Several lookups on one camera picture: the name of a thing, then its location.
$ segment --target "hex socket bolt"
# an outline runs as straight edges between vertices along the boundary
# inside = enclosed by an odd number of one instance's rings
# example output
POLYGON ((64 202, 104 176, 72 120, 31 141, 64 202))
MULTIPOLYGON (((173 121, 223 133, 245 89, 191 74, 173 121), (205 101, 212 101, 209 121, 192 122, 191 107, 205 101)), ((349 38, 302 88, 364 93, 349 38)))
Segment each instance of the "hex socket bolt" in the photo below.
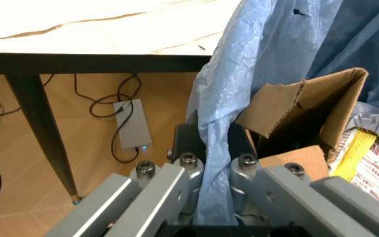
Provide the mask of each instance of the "hex socket bolt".
POLYGON ((305 174, 305 170, 303 169, 302 165, 298 163, 289 162, 285 164, 285 168, 291 171, 296 176, 300 177, 305 174))
POLYGON ((254 169, 257 162, 257 158, 249 153, 238 156, 238 166, 241 170, 254 169))
POLYGON ((166 157, 168 158, 168 160, 172 160, 172 157, 173 157, 172 149, 169 148, 166 151, 166 157))
POLYGON ((185 169, 197 168, 197 156, 191 152, 182 153, 179 156, 179 166, 185 169))
POLYGON ((156 167, 150 160, 140 161, 135 167, 137 178, 139 179, 151 179, 155 172, 156 167))

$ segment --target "brown cardboard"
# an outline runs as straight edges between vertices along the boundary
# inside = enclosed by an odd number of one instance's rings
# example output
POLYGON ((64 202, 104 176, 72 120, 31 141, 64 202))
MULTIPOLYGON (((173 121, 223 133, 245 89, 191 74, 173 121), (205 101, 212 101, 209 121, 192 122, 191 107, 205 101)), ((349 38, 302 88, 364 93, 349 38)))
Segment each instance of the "brown cardboard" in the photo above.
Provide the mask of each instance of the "brown cardboard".
POLYGON ((365 69, 352 68, 290 85, 266 84, 236 123, 267 138, 268 155, 293 150, 289 142, 297 139, 308 140, 301 147, 319 144, 327 153, 341 137, 367 76, 365 69))
POLYGON ((311 178, 311 181, 328 177, 329 170, 324 161, 324 153, 319 146, 305 147, 259 159, 259 163, 264 168, 273 165, 285 165, 289 162, 300 164, 304 168, 305 173, 311 178))

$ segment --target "yellow package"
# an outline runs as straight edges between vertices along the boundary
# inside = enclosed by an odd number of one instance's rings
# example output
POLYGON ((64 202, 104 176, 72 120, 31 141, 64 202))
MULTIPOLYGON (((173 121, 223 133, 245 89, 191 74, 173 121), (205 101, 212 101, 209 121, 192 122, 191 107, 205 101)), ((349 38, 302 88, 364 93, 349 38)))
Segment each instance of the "yellow package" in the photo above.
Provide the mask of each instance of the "yellow package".
POLYGON ((340 176, 379 201, 379 143, 377 136, 353 129, 345 132, 336 147, 330 176, 340 176))

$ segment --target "table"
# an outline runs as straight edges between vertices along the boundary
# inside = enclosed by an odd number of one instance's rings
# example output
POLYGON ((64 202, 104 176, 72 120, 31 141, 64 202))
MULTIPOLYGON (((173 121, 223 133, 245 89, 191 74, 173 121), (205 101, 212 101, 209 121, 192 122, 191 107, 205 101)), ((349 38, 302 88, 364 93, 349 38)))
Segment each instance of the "table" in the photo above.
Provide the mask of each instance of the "table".
POLYGON ((0 0, 0 74, 52 168, 79 202, 39 74, 196 72, 239 0, 0 0))

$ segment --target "blue plastic bag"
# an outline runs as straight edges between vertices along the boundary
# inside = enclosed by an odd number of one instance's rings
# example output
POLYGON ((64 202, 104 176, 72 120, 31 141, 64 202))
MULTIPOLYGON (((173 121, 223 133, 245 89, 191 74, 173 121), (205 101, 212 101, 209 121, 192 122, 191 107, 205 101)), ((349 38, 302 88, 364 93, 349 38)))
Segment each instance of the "blue plastic bag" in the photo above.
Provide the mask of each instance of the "blue plastic bag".
POLYGON ((364 67, 360 100, 379 106, 379 1, 242 0, 194 82, 207 162, 194 224, 236 225, 228 181, 227 130, 265 83, 364 67))

